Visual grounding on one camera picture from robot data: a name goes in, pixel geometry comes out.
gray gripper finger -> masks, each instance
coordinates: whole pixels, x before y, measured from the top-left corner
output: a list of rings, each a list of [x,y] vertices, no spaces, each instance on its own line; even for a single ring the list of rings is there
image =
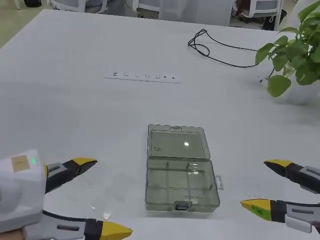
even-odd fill
[[[23,228],[23,234],[25,240],[78,240],[84,237],[85,227],[85,221],[63,220],[42,214],[40,222]]]

green leaf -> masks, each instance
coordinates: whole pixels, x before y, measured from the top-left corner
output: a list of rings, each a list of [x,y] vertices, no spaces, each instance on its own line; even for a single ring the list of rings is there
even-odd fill
[[[312,12],[308,15],[308,18],[320,18],[320,12]]]
[[[307,63],[298,67],[295,71],[295,78],[297,82],[299,82],[308,71],[309,71],[309,68]]]
[[[320,46],[316,48],[316,50],[310,55],[310,57],[315,63],[320,63]]]
[[[278,34],[279,33],[283,33],[283,32],[295,33],[296,34],[298,32],[298,29],[296,29],[295,27],[289,26],[289,27],[285,27],[284,29],[282,29],[280,32],[278,32]]]
[[[275,75],[269,78],[267,91],[272,97],[276,98],[281,96],[290,86],[290,79],[282,75]]]
[[[297,55],[290,61],[289,65],[295,69],[298,69],[299,67],[304,65],[306,62],[307,62],[306,58],[300,55]]]
[[[301,80],[297,81],[299,85],[305,86],[313,84],[315,81],[317,81],[319,77],[314,72],[306,72],[304,76],[301,78]]]
[[[300,26],[300,31],[305,28],[315,29],[320,24],[320,17],[308,17]]]
[[[296,41],[293,44],[285,48],[286,56],[289,60],[292,60],[297,55],[304,55],[308,52],[309,45],[302,41]]]
[[[273,43],[267,43],[261,47],[255,55],[255,64],[261,63],[268,55],[269,51],[273,48]]]
[[[284,66],[287,64],[288,59],[285,54],[277,55],[273,59],[273,67],[274,69],[279,72]]]
[[[310,36],[308,40],[308,44],[311,46],[319,46],[320,45],[320,32],[314,32],[312,36]]]
[[[277,41],[274,42],[274,45],[285,46],[287,45],[287,42],[288,42],[288,37],[281,36]]]
[[[305,9],[303,9],[301,12],[299,12],[298,17],[300,19],[300,22],[302,23],[306,17],[312,13],[314,10],[317,9],[317,7],[320,6],[320,0],[311,4],[310,6],[307,6]]]
[[[305,37],[309,38],[312,35],[313,30],[309,27],[306,27],[303,29],[302,33]]]
[[[272,57],[274,54],[285,53],[285,52],[286,52],[286,47],[285,46],[277,46],[269,54],[269,57]]]

clear plastic box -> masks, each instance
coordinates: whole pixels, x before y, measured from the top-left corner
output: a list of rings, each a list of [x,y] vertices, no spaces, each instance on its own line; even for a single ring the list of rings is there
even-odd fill
[[[151,124],[147,154],[147,210],[211,213],[220,205],[203,128]]]

black cable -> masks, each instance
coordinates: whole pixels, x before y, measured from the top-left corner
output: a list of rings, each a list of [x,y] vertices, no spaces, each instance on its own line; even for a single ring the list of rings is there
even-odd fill
[[[202,56],[206,57],[206,58],[209,58],[209,59],[212,59],[214,61],[217,61],[219,63],[222,63],[222,64],[226,64],[228,66],[232,66],[232,67],[236,67],[236,68],[253,68],[255,66],[257,66],[258,64],[255,64],[255,65],[249,65],[249,66],[239,66],[239,65],[235,65],[235,64],[231,64],[231,63],[228,63],[228,62],[225,62],[225,61],[221,61],[219,59],[216,59],[216,58],[213,58],[210,56],[210,50],[207,46],[203,45],[203,44],[200,44],[200,43],[196,43],[196,39],[198,37],[200,37],[201,35],[203,34],[206,34],[211,40],[213,40],[214,42],[218,43],[218,44],[221,44],[223,46],[226,46],[226,47],[229,47],[229,48],[234,48],[234,49],[241,49],[241,50],[247,50],[247,51],[253,51],[253,52],[257,52],[258,50],[254,50],[254,49],[250,49],[250,48],[245,48],[245,47],[238,47],[238,46],[231,46],[231,45],[228,45],[228,44],[225,44],[225,43],[222,43],[220,41],[217,41],[215,39],[213,39],[207,30],[205,29],[201,29],[199,32],[197,32],[194,37],[188,42],[188,46],[193,48],[194,50],[196,50],[199,54],[201,54]],[[198,47],[204,47],[206,50],[207,50],[207,54],[205,54],[203,51],[200,51],[198,49]]]

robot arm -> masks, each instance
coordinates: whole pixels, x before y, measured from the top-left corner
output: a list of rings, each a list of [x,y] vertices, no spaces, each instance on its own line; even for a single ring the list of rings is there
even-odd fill
[[[0,233],[22,228],[25,240],[121,240],[132,230],[87,218],[43,210],[45,194],[85,173],[97,161],[74,158],[45,165],[36,150],[0,160]]]

